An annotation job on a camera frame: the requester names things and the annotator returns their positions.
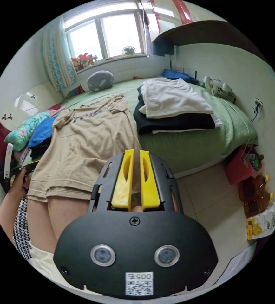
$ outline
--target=snack bag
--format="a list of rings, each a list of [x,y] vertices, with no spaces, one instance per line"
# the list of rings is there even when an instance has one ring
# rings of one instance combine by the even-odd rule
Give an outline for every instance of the snack bag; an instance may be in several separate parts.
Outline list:
[[[246,220],[247,239],[255,240],[271,235],[275,230],[275,202],[262,213]]]

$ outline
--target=person's arm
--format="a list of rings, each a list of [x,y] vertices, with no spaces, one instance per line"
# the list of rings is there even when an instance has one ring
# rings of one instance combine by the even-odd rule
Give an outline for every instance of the person's arm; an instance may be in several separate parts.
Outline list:
[[[0,225],[10,241],[13,241],[13,232],[16,214],[20,201],[25,195],[25,188],[29,186],[29,177],[25,176],[26,169],[22,169],[13,182],[0,206]]]
[[[8,192],[0,206],[0,225],[7,237],[13,241],[16,214],[22,197]]]

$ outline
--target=blue bag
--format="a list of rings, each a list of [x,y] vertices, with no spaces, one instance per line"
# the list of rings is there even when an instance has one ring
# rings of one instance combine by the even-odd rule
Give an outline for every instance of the blue bag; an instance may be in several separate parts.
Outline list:
[[[185,82],[192,83],[194,85],[199,84],[199,81],[197,79],[195,79],[187,74],[176,72],[176,71],[170,71],[167,69],[164,69],[162,76],[166,77],[168,79],[172,79],[172,80],[182,78]]]

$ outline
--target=gray pillow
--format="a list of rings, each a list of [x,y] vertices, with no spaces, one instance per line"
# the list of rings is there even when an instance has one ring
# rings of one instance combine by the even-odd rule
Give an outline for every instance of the gray pillow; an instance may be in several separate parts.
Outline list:
[[[87,79],[87,86],[90,91],[108,89],[113,85],[114,75],[109,71],[98,71]]]

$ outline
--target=blue patterned curtain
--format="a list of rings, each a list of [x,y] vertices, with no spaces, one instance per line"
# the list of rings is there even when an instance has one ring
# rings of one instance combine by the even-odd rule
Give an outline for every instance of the blue patterned curtain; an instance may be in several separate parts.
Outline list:
[[[57,92],[77,82],[77,73],[64,32],[63,17],[54,20],[43,33],[43,59]]]

